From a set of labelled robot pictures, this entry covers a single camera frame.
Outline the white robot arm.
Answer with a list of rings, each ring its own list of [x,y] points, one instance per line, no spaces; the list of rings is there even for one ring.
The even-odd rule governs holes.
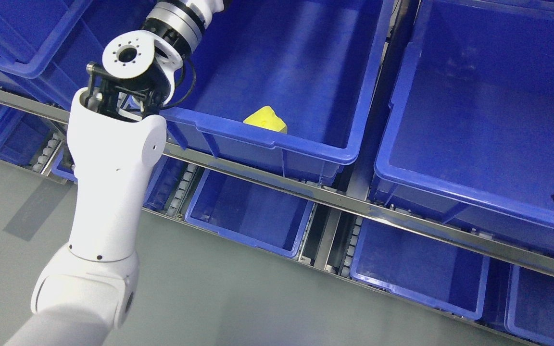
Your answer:
[[[175,74],[228,0],[159,0],[113,38],[71,101],[66,141],[77,201],[70,238],[42,270],[32,316],[8,346],[101,346],[128,317],[139,280],[141,208],[167,140]]]

